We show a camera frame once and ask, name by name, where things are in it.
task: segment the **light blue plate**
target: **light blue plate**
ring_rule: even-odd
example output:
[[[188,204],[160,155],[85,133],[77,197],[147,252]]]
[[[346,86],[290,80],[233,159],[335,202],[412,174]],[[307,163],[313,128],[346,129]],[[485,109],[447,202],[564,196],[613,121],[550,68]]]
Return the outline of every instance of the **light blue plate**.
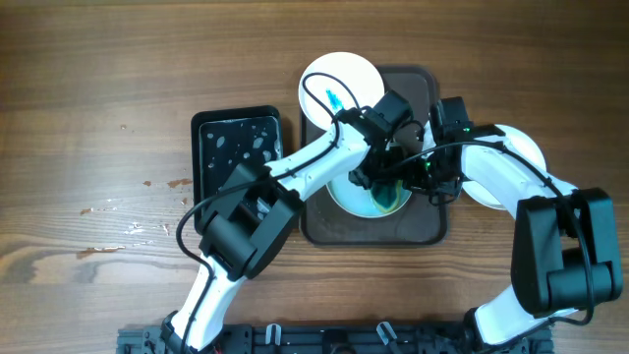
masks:
[[[370,192],[349,181],[347,174],[336,176],[327,185],[327,191],[332,199],[345,211],[365,218],[384,217],[392,214],[404,206],[411,198],[411,192],[402,189],[398,206],[390,212],[382,212],[373,203]]]

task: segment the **black container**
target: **black container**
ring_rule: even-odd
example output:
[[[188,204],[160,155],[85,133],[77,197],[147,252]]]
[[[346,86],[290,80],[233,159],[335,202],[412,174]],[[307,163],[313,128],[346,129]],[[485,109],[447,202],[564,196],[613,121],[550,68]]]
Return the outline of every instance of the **black container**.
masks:
[[[394,89],[409,100],[415,119],[423,125],[429,119],[429,107],[438,101],[434,77],[417,66],[377,67],[385,89]],[[411,125],[396,140],[410,152],[419,152],[417,127]],[[302,112],[302,147],[324,132]],[[343,210],[323,187],[306,201],[300,218],[304,236],[317,246],[391,246],[421,247],[442,241],[448,231],[447,206],[432,206],[426,196],[414,194],[399,210],[383,218],[361,218]]]
[[[265,164],[282,158],[280,123],[272,106],[197,113],[191,123],[195,204],[215,195],[244,159]],[[264,217],[259,206],[248,208]]]

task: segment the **wooden tabletop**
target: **wooden tabletop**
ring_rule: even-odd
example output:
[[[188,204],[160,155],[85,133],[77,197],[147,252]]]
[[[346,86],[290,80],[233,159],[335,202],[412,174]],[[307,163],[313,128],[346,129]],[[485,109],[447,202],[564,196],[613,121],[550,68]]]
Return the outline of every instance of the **wooden tabletop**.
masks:
[[[0,353],[113,353],[119,328],[179,309],[198,269],[173,236],[192,205],[191,118],[271,104],[294,151],[298,80],[334,51],[429,68],[472,120],[523,130],[551,173],[605,189],[629,274],[626,1],[0,6]],[[465,195],[450,210],[446,241],[419,250],[294,232],[228,323],[461,319],[508,286],[514,222]],[[624,296],[557,325],[557,352],[626,352],[628,312]]]

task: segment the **white plate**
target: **white plate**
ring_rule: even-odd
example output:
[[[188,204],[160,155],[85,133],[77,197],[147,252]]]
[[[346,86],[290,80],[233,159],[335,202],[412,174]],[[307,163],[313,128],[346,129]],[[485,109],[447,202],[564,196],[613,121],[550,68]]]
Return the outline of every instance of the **white plate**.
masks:
[[[540,147],[523,132],[509,126],[496,124],[496,127],[500,128],[506,136],[511,140],[513,147],[517,149],[520,155],[526,157],[529,161],[537,166],[537,168],[546,171],[546,161],[543,158]],[[480,204],[495,208],[498,210],[506,210],[504,206],[487,190],[481,186],[478,182],[470,181],[463,183],[463,190],[473,200]]]
[[[354,94],[361,106],[374,106],[384,96],[384,83],[375,66],[360,55],[346,52],[325,54],[308,66],[299,80],[299,104],[316,126],[327,130],[331,125],[330,116],[316,103],[302,87],[302,80],[310,73],[325,73],[342,81]],[[334,80],[313,76],[306,81],[308,89],[332,112],[355,106],[352,96]]]
[[[382,212],[375,207],[370,192],[349,181],[347,173],[334,177],[325,185],[332,199],[345,211],[365,218],[378,218],[392,214],[404,206],[411,198],[411,192],[402,189],[398,206],[390,212]]]

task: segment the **green object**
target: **green object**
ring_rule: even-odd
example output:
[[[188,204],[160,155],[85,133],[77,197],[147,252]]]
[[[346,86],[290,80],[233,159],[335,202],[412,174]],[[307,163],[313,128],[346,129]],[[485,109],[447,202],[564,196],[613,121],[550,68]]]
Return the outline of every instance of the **green object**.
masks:
[[[390,213],[400,205],[402,200],[402,181],[374,182],[370,188],[370,197],[378,210]]]

